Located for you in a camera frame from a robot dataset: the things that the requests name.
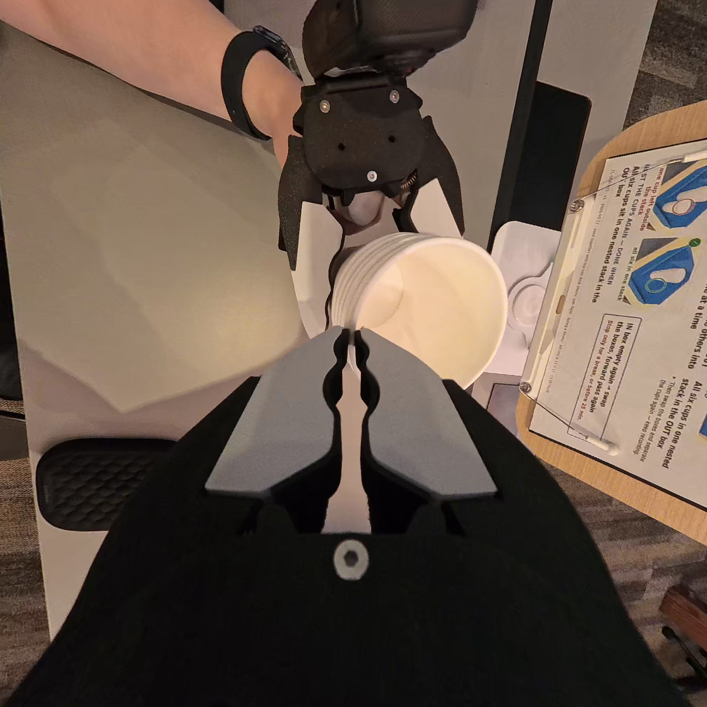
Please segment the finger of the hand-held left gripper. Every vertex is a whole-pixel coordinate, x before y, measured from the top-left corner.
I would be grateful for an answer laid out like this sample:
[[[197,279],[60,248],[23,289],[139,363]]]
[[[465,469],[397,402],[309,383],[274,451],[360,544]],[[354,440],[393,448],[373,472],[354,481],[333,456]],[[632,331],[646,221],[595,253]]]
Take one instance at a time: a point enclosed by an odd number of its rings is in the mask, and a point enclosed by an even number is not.
[[[410,222],[417,233],[449,238],[462,238],[463,235],[439,180],[432,180],[415,192]]]
[[[340,222],[323,204],[301,205],[294,291],[304,330],[309,338],[329,327],[333,263],[344,244]]]

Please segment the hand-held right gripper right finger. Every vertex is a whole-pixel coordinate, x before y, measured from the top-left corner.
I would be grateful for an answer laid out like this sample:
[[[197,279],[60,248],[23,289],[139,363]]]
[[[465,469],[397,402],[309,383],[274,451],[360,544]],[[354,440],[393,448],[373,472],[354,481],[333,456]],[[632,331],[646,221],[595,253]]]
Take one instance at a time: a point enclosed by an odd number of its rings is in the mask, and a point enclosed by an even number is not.
[[[371,532],[402,535],[420,509],[493,497],[497,485],[440,376],[370,329],[354,346]]]

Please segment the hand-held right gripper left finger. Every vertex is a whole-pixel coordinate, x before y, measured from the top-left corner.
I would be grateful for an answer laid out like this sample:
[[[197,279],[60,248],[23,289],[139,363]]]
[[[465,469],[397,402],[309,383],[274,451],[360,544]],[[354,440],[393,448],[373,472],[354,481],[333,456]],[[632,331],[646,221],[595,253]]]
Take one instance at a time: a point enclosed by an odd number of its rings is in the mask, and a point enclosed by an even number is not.
[[[341,481],[342,371],[349,331],[318,334],[258,380],[205,490],[283,507],[298,532],[320,533]]]

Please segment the white green-banded paper cup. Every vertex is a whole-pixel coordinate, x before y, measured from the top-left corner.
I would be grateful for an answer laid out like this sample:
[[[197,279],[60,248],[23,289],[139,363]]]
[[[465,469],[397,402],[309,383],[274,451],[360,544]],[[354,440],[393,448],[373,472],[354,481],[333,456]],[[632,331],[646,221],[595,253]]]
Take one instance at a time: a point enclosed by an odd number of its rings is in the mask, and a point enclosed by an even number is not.
[[[508,313],[506,284],[490,254],[464,238],[428,251],[424,260],[440,275],[433,334],[443,342],[449,366],[436,373],[467,389],[499,349]]]

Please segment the person's left forearm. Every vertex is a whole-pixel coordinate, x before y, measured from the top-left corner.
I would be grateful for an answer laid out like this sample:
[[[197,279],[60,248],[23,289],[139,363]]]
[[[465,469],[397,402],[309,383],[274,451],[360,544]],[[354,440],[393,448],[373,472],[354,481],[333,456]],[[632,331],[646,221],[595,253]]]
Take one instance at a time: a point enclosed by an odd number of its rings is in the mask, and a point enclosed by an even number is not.
[[[239,29],[209,1],[2,1],[1,20],[141,90],[229,119],[221,67]]]

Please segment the person's left hand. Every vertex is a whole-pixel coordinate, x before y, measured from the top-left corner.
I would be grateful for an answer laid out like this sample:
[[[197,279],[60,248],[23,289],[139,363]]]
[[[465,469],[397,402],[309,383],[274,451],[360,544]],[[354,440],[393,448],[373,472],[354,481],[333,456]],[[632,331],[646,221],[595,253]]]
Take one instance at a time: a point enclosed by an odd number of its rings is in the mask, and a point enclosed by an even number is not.
[[[253,55],[243,76],[242,99],[252,127],[271,139],[281,167],[288,156],[288,139],[295,132],[293,117],[301,105],[303,83],[272,53]]]

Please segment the black wrist watch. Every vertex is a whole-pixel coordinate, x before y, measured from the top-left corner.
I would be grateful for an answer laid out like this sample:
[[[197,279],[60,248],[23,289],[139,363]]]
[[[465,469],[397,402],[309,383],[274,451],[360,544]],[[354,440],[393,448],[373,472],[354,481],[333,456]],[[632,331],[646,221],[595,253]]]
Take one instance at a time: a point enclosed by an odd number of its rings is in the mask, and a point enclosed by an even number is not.
[[[221,90],[228,117],[239,131],[265,142],[270,141],[271,137],[254,126],[243,102],[245,70],[260,51],[277,58],[300,81],[303,76],[286,41],[262,25],[254,25],[251,31],[240,32],[227,46],[221,66]]]

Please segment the wooden document stand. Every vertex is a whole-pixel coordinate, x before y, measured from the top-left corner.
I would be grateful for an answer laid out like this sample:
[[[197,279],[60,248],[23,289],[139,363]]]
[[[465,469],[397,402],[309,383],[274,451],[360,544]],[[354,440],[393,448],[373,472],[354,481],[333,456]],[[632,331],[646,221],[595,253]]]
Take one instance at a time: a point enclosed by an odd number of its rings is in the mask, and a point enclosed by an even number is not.
[[[637,151],[664,148],[673,144],[706,139],[706,101],[650,116],[623,130],[590,162],[574,200],[587,201],[599,182],[607,159]],[[630,508],[659,521],[675,531],[706,544],[706,512],[655,489],[582,453],[538,436],[529,426],[537,405],[522,393],[517,403],[516,421],[521,441],[542,462],[602,491]]]

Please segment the printed instruction sheet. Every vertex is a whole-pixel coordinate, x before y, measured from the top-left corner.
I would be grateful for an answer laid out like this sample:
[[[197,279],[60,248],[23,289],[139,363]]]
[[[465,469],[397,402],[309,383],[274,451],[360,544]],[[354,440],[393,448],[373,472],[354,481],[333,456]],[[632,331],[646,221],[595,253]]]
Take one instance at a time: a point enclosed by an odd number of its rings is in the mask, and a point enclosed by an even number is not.
[[[706,507],[706,140],[606,160],[545,305],[529,431]]]

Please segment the wooden beam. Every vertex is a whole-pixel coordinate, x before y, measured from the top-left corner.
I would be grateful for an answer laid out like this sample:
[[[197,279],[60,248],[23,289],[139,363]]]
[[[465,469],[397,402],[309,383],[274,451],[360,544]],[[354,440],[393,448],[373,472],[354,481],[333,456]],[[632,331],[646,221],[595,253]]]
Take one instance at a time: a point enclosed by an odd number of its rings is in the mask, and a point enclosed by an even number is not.
[[[668,588],[660,603],[659,613],[706,651],[706,602],[689,588],[683,585]]]

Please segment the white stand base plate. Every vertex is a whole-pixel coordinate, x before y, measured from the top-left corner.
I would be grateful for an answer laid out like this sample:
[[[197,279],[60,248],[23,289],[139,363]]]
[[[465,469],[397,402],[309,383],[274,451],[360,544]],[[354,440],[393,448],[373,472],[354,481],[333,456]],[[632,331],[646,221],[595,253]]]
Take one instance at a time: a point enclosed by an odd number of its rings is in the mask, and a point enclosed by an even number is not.
[[[491,256],[506,284],[508,313],[488,373],[523,373],[560,238],[560,231],[519,221],[504,224],[496,234]]]

